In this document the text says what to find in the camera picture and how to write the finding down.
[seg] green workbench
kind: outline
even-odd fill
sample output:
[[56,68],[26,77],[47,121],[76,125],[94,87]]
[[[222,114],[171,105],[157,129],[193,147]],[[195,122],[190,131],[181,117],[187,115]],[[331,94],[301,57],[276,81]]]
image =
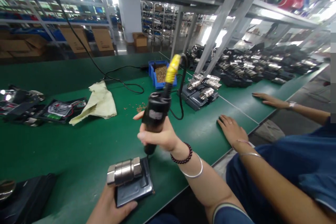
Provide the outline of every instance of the green workbench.
[[[95,61],[107,72],[124,65],[140,66],[149,60],[165,59],[168,55],[159,52],[120,55],[99,57]],[[250,133],[258,127],[258,122],[273,111],[251,97],[251,92],[267,92],[285,99],[319,72],[299,77],[284,86],[268,81],[261,81],[246,89],[222,86],[219,92],[223,98],[197,112],[185,104],[184,119],[178,121],[170,117],[171,123],[183,141],[190,143],[206,162],[214,164],[230,149],[216,125],[220,114],[235,118]],[[88,87],[102,78],[89,58],[0,66],[0,76],[0,89],[11,83],[23,89],[41,91],[48,99],[64,101],[89,98]],[[121,69],[111,76],[139,84],[145,89],[144,94],[135,94],[121,83],[106,82],[116,104],[116,117],[108,120],[89,117],[76,126],[44,124],[41,127],[28,127],[0,121],[3,150],[0,179],[22,181],[48,173],[57,174],[57,182],[43,218],[37,223],[85,223],[106,182],[109,165],[145,156],[143,145],[136,136],[140,122],[132,118],[137,113],[136,107],[147,103],[149,94],[155,91],[152,81],[147,73],[134,68]],[[180,106],[175,94],[171,107],[179,116]],[[187,186],[169,153],[160,148],[150,157],[149,166],[155,194],[140,200],[126,223],[144,223]]]

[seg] black power cable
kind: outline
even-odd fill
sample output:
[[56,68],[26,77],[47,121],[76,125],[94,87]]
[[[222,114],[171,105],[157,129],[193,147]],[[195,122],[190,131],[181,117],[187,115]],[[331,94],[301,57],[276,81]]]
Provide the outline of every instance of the black power cable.
[[169,109],[171,114],[177,119],[177,120],[182,120],[183,117],[184,117],[184,111],[183,111],[183,106],[182,106],[182,88],[183,88],[183,84],[184,84],[184,79],[186,78],[186,74],[187,74],[187,68],[188,68],[188,60],[187,60],[187,57],[185,54],[181,54],[181,57],[182,59],[184,60],[184,69],[183,69],[183,73],[182,73],[182,80],[181,80],[181,84],[180,84],[180,88],[178,90],[174,90],[172,91],[171,93],[173,92],[178,92],[178,96],[179,96],[179,99],[180,99],[180,107],[181,107],[181,117],[178,118],[174,112],[172,111],[172,109]]
[[[74,31],[74,29],[72,28],[72,25],[71,25],[71,23],[69,22],[68,16],[66,15],[66,13],[65,13],[65,11],[64,11],[64,9],[63,9],[63,6],[62,6],[61,1],[60,1],[60,0],[55,0],[55,1],[56,1],[56,3],[59,5],[59,7],[61,8],[61,11],[62,11],[62,13],[63,13],[63,15],[64,15],[64,17],[65,17],[65,19],[66,19],[68,25],[70,26],[71,31],[74,33],[75,37],[79,40],[79,42],[81,43],[81,45],[84,47],[86,53],[89,55],[90,59],[92,60],[93,64],[96,66],[96,68],[97,68],[97,69],[104,75],[104,79],[105,79],[105,77],[107,77],[107,78],[109,78],[109,79],[111,79],[111,80],[118,81],[118,82],[122,83],[122,84],[125,86],[125,88],[127,88],[129,91],[132,91],[132,92],[134,92],[134,93],[138,93],[138,94],[142,94],[142,93],[144,93],[145,90],[144,90],[144,88],[143,88],[142,86],[140,86],[140,85],[138,85],[138,84],[133,84],[133,83],[124,83],[124,82],[121,81],[120,79],[116,79],[116,78],[112,78],[112,77],[108,76],[106,73],[104,73],[104,72],[100,69],[100,67],[96,64],[96,62],[94,61],[93,57],[91,56],[90,52],[87,50],[87,48],[85,47],[85,45],[83,44],[83,42],[81,41],[81,39],[78,37],[78,35],[77,35],[76,32]],[[142,89],[142,91],[141,91],[141,92],[134,91],[134,90],[128,88],[127,86],[138,86],[139,88]]]

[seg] cardboard box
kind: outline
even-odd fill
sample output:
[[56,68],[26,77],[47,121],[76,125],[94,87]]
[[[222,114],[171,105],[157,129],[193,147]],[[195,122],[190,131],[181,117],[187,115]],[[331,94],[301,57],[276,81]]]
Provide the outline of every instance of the cardboard box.
[[136,47],[147,46],[147,36],[144,33],[132,33]]
[[104,26],[91,27],[94,39],[97,43],[99,51],[113,51],[112,39],[110,37],[110,30]]
[[[77,36],[80,38],[80,40],[83,42],[83,44],[85,45],[85,48],[88,51],[91,51],[89,43],[88,43],[88,39],[85,35],[85,31],[84,31],[83,26],[72,25],[72,28],[75,31],[75,33],[77,34]],[[59,29],[61,30],[64,38],[66,39],[66,41],[68,42],[70,48],[72,49],[72,51],[74,53],[84,53],[84,52],[86,52],[85,48],[82,46],[82,44],[76,38],[76,36],[72,32],[69,25],[61,25],[61,26],[59,26]]]
[[41,56],[46,50],[47,41],[36,34],[0,34],[1,50],[14,57]]
[[0,51],[0,58],[13,58],[9,52]]

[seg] yellow cloth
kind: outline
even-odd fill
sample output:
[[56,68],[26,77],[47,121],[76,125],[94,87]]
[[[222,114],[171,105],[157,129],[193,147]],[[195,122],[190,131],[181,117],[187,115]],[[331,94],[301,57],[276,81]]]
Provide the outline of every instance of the yellow cloth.
[[72,118],[69,124],[75,125],[88,116],[98,116],[104,119],[117,115],[112,93],[107,90],[105,82],[97,82],[89,87],[92,92],[87,105],[80,115]]

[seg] blue sleeve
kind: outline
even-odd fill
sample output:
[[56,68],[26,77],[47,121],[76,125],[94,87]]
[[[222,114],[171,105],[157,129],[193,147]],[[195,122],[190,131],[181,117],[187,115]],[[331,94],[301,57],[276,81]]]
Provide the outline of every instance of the blue sleeve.
[[229,203],[219,205],[213,214],[213,219],[214,224],[253,224],[243,210]]
[[325,124],[315,130],[313,133],[309,134],[311,136],[318,137],[335,137],[336,136],[336,127],[331,123],[330,117],[326,120]]

